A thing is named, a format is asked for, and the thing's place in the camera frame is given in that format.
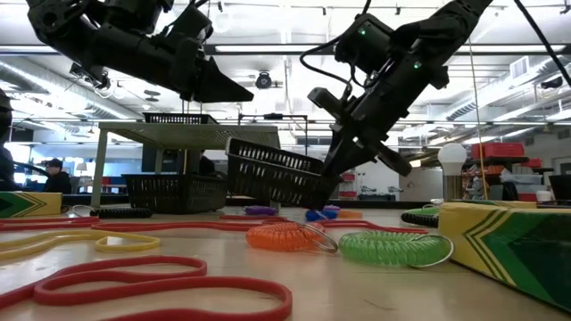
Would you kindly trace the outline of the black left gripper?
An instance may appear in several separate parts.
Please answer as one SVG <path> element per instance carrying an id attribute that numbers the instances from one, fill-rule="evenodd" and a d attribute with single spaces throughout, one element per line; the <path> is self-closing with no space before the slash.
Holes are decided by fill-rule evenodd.
<path id="1" fill-rule="evenodd" d="M 183 100 L 195 91 L 199 103 L 250 102 L 253 93 L 223 74 L 215 60 L 201 60 L 203 43 L 212 34 L 211 20 L 190 4 L 173 22 L 169 41 L 174 45 L 170 81 Z"/>

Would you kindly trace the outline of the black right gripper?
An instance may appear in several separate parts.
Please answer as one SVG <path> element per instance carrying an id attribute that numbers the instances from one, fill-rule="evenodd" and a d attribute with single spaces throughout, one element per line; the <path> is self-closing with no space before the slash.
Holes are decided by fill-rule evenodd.
<path id="1" fill-rule="evenodd" d="M 335 118 L 322 175 L 340 175 L 373 161 L 406 177 L 411 166 L 399 153 L 385 145 L 389 130 L 409 115 L 408 108 L 427 86 L 442 88 L 449 83 L 446 53 L 408 53 L 392 64 L 362 96 L 344 103 L 327 89 L 316 87 L 308 98 Z"/>

